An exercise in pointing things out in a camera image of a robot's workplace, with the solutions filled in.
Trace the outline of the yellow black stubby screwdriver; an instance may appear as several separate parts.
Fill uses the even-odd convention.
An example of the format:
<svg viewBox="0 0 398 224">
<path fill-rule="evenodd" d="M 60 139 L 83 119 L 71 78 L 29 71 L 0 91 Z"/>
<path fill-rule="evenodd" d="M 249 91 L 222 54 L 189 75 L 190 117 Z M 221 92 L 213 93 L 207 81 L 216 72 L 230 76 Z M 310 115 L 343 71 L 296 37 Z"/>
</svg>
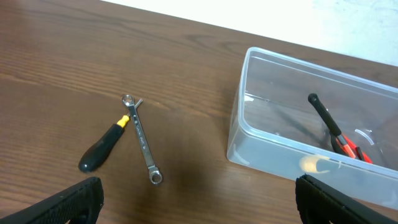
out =
<svg viewBox="0 0 398 224">
<path fill-rule="evenodd" d="M 321 155 L 307 155 L 299 160 L 299 166 L 304 173 L 312 174 L 325 174 L 330 172 L 330 170 L 318 170 L 317 163 L 319 161 L 328 161 L 330 158 Z"/>
</svg>

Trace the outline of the black handled hammer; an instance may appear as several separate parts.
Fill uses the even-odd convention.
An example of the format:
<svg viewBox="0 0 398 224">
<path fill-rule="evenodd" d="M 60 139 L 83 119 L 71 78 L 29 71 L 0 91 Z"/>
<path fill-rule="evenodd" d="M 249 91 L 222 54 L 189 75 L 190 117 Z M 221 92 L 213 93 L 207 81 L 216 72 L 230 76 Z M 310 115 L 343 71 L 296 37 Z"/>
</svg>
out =
<svg viewBox="0 0 398 224">
<path fill-rule="evenodd" d="M 343 136 L 341 129 L 332 118 L 324 104 L 320 101 L 316 93 L 308 95 L 308 102 L 315 108 L 323 122 L 326 124 L 331 134 L 331 141 L 335 142 L 335 152 L 348 156 L 352 159 L 357 159 L 355 151 L 349 146 L 346 138 Z"/>
</svg>

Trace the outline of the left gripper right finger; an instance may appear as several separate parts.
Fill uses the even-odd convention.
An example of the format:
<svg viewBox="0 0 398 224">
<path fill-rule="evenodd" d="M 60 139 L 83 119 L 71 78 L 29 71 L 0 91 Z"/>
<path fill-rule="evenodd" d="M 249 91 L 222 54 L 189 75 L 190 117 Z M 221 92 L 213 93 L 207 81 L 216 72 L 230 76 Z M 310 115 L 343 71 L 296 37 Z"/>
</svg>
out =
<svg viewBox="0 0 398 224">
<path fill-rule="evenodd" d="M 295 181 L 295 200 L 304 224 L 397 224 L 307 174 Z"/>
</svg>

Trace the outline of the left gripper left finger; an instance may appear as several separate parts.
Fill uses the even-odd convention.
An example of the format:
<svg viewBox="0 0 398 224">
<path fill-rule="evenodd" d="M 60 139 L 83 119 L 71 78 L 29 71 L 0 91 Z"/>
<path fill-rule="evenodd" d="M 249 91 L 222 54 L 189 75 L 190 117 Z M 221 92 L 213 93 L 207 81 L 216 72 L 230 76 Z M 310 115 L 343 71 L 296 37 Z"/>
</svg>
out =
<svg viewBox="0 0 398 224">
<path fill-rule="evenodd" d="M 104 204 L 101 179 L 87 178 L 19 212 L 1 224 L 95 224 Z"/>
</svg>

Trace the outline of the red handled pliers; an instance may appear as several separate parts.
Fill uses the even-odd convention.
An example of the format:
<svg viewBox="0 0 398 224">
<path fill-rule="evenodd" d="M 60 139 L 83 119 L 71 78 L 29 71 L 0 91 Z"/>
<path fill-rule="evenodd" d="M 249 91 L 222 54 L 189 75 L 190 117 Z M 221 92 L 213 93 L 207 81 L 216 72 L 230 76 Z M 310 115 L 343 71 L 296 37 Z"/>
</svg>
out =
<svg viewBox="0 0 398 224">
<path fill-rule="evenodd" d="M 339 142 L 337 137 L 335 137 L 332 133 L 330 134 L 330 142 L 331 146 L 333 148 L 333 151 L 337 154 L 341 154 L 344 156 L 351 157 L 353 159 L 359 159 L 361 161 L 368 162 L 370 164 L 373 163 L 371 158 L 361 150 L 359 146 L 357 146 L 350 138 L 348 138 L 345 134 L 343 134 L 343 137 L 345 138 L 348 146 L 350 147 L 350 151 L 347 151 Z"/>
</svg>

